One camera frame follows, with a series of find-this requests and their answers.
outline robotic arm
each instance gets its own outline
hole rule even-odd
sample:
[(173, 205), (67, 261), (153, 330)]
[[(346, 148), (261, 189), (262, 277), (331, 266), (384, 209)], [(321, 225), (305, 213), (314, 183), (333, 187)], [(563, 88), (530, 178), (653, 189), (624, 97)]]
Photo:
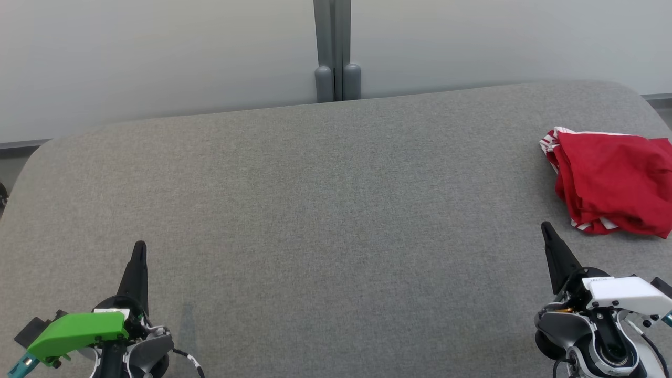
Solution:
[(68, 353), (74, 350), (95, 361), (90, 378), (161, 378), (171, 351), (186, 356), (205, 378), (194, 357), (175, 349), (170, 330), (149, 320), (146, 253), (146, 244), (138, 241), (117, 295), (92, 312), (59, 310), (47, 321), (35, 317), (14, 338), (27, 351), (8, 372), (9, 378), (24, 378), (39, 363), (57, 369), (60, 359), (69, 361)]
[[(581, 266), (550, 223), (542, 223), (542, 233), (556, 296), (534, 318), (535, 340), (556, 361), (553, 376), (559, 363), (566, 362), (576, 378), (669, 378), (665, 359), (637, 324), (672, 326), (672, 287), (657, 277), (649, 283)], [(623, 324), (646, 344), (630, 339)]]

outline gray table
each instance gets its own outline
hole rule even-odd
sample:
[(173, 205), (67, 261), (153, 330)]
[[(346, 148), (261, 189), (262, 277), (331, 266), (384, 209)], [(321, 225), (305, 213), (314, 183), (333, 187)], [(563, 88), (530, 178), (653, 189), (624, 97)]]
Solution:
[[(569, 225), (554, 126), (669, 137), (595, 81), (162, 118), (50, 141), (0, 219), (0, 359), (33, 316), (112, 295), (149, 246), (150, 314), (209, 377), (549, 377), (539, 224), (616, 276), (672, 282), (671, 246)], [(652, 338), (672, 356), (670, 331)], [(51, 377), (88, 377), (76, 356)], [(36, 377), (46, 377), (40, 367)], [(167, 377), (195, 377), (172, 358)]]

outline black cable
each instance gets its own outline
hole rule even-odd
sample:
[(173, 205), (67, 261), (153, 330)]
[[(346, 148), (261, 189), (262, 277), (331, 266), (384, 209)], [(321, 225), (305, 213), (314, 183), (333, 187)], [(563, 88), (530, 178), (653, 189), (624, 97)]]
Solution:
[(647, 335), (642, 334), (642, 338), (646, 340), (648, 345), (653, 349), (653, 352), (658, 356), (658, 360), (661, 362), (661, 366), (663, 367), (663, 373), (665, 374), (665, 378), (670, 378), (670, 372), (667, 370), (667, 363), (665, 362), (665, 357), (661, 354), (661, 351), (658, 350), (655, 344), (653, 344), (653, 341), (651, 341), (650, 338), (648, 338)]
[(179, 354), (181, 356), (187, 357), (189, 359), (189, 361), (191, 361), (192, 364), (194, 364), (194, 366), (196, 367), (196, 370), (198, 371), (198, 375), (201, 378), (206, 378), (205, 373), (203, 373), (203, 368), (201, 368), (201, 364), (198, 363), (198, 361), (194, 358), (194, 356), (190, 355), (187, 352), (183, 352), (180, 349), (175, 349), (175, 348), (173, 348), (173, 353), (176, 353), (176, 354)]
[(569, 281), (571, 281), (572, 279), (574, 279), (574, 276), (576, 276), (578, 272), (580, 272), (582, 270), (588, 270), (588, 269), (598, 270), (597, 268), (593, 268), (592, 266), (582, 266), (580, 268), (576, 268), (567, 276), (567, 281), (565, 281), (565, 284), (568, 283)]
[(7, 189), (5, 189), (5, 186), (0, 182), (0, 209), (7, 205), (8, 198), (9, 193), (7, 193)]
[(570, 362), (572, 361), (569, 358), (560, 358), (558, 360), (555, 360), (555, 363), (553, 364), (553, 378), (558, 378), (558, 366), (560, 365), (560, 363), (570, 363)]

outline white cable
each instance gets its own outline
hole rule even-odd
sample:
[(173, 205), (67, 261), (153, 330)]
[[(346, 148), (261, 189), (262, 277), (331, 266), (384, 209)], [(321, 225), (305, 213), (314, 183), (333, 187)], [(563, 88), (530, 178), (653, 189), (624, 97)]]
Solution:
[(192, 364), (194, 364), (194, 366), (196, 367), (196, 371), (198, 371), (198, 376), (199, 376), (200, 378), (205, 378), (205, 377), (206, 377), (206, 376), (205, 376), (205, 373), (203, 373), (203, 368), (201, 368), (201, 364), (198, 363), (198, 361), (194, 358), (194, 356), (192, 356), (192, 355), (190, 355), (189, 353), (184, 352), (184, 351), (182, 351), (182, 350), (180, 350), (180, 349), (176, 349), (176, 348), (173, 348), (173, 353), (177, 353), (177, 354), (180, 354), (180, 355), (182, 355), (182, 356), (184, 356), (184, 357), (187, 357), (187, 359), (188, 359), (189, 361), (191, 361)]
[(163, 330), (164, 333), (169, 333), (168, 330), (166, 329), (166, 327), (164, 327), (164, 326), (155, 326), (155, 327), (152, 327), (152, 326), (149, 324), (149, 322), (146, 320), (145, 317), (142, 317), (142, 319), (140, 319), (140, 325), (141, 325), (142, 328), (145, 330), (145, 332), (147, 332), (148, 334), (153, 334), (154, 332), (159, 331), (161, 328), (164, 329), (164, 330)]
[(632, 329), (633, 329), (635, 332), (637, 332), (637, 333), (640, 334), (640, 335), (643, 335), (643, 334), (644, 334), (644, 332), (643, 332), (642, 330), (640, 330), (638, 326), (635, 326), (634, 323), (632, 323), (632, 321), (631, 321), (630, 319), (625, 319), (625, 321), (626, 321), (626, 323), (627, 323), (630, 327), (632, 327)]
[(95, 348), (91, 348), (95, 352), (95, 360), (93, 362), (93, 371), (91, 372), (91, 376), (89, 378), (93, 378), (95, 375), (95, 372), (98, 371), (98, 365), (100, 365), (100, 354), (98, 354), (98, 351)]
[(128, 378), (133, 378), (133, 374), (130, 372), (130, 354), (128, 354), (128, 350), (124, 353), (122, 362), (126, 365), (126, 374), (128, 374)]

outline gray trim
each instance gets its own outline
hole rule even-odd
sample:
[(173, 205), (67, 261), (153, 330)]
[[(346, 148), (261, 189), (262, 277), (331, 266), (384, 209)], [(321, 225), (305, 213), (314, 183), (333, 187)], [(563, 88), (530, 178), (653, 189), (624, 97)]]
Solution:
[(656, 94), (650, 94), (650, 95), (642, 95), (642, 97), (646, 100), (666, 100), (666, 99), (672, 99), (672, 93), (656, 93)]
[(655, 110), (672, 108), (672, 93), (658, 93), (652, 95), (642, 95), (642, 97)]
[(343, 68), (350, 63), (351, 0), (334, 0), (334, 99), (343, 101)]
[(4, 142), (0, 143), (0, 149), (16, 149), (22, 147), (39, 147), (51, 139), (38, 139), (35, 141), (21, 141), (21, 142)]
[(16, 147), (11, 149), (0, 149), (0, 160), (7, 158), (13, 159), (16, 157), (29, 157), (38, 148), (39, 148), (38, 146), (31, 146), (31, 147)]

